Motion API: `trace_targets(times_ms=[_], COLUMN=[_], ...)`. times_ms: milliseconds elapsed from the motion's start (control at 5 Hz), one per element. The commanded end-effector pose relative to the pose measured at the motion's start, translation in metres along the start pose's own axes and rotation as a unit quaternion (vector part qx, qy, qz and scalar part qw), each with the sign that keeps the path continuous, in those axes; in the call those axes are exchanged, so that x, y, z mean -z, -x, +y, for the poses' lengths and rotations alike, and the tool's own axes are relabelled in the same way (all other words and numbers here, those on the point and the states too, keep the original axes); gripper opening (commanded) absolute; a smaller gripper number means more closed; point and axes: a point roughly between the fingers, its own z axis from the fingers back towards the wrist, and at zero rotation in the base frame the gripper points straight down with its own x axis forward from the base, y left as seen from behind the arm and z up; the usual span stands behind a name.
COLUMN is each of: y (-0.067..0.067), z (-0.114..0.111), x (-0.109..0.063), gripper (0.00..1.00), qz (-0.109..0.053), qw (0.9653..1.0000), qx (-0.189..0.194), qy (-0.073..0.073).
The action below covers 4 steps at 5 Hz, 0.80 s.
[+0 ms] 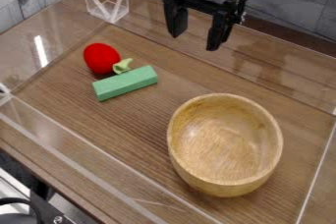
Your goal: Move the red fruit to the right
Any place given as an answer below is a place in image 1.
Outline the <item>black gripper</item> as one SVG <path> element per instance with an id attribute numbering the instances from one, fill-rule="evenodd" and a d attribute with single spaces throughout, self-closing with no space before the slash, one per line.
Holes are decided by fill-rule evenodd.
<path id="1" fill-rule="evenodd" d="M 188 9 L 185 7 L 208 14 L 213 13 L 216 10 L 229 11 L 237 15 L 237 20 L 241 20 L 246 1 L 248 0 L 162 0 L 168 32 L 173 37 L 177 37 L 186 30 Z M 206 51 L 214 51 L 228 40 L 230 34 L 233 19 L 224 11 L 217 11 L 212 16 Z"/>

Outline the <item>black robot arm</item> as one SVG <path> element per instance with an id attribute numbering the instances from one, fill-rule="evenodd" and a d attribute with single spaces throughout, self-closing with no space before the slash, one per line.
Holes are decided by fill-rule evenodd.
<path id="1" fill-rule="evenodd" d="M 212 16 L 206 51 L 228 40 L 232 28 L 244 22 L 248 0 L 161 0 L 168 32 L 178 37 L 188 28 L 189 10 Z"/>

